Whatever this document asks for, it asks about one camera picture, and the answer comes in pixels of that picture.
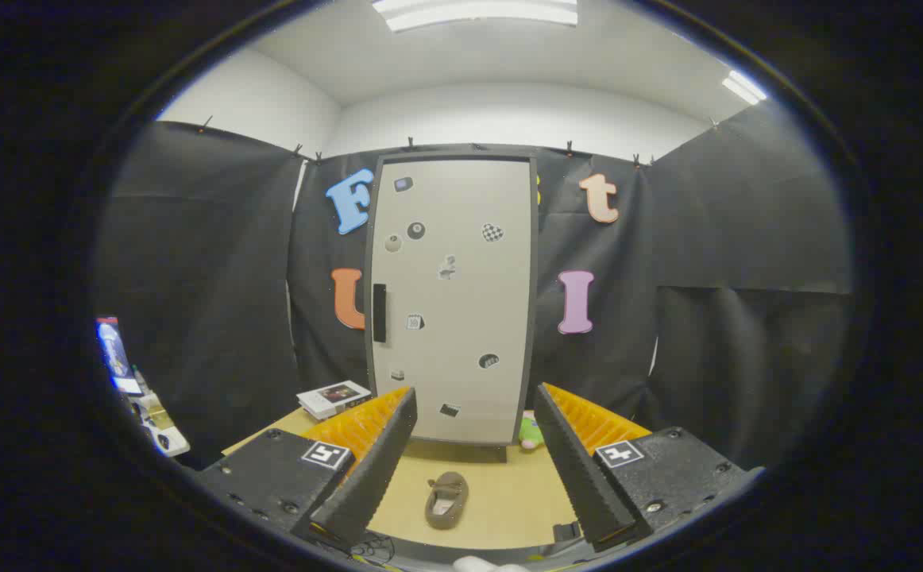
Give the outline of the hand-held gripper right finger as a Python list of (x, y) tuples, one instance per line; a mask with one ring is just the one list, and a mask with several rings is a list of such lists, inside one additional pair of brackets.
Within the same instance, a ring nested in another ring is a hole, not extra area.
[(686, 428), (650, 431), (549, 384), (535, 391), (534, 413), (597, 551), (664, 535), (747, 488), (746, 470)]

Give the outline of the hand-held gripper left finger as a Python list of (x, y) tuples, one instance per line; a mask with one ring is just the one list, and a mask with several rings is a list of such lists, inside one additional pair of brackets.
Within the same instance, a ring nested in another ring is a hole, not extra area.
[(397, 388), (304, 435), (262, 431), (195, 479), (274, 535), (349, 551), (363, 540), (416, 420), (415, 390)]

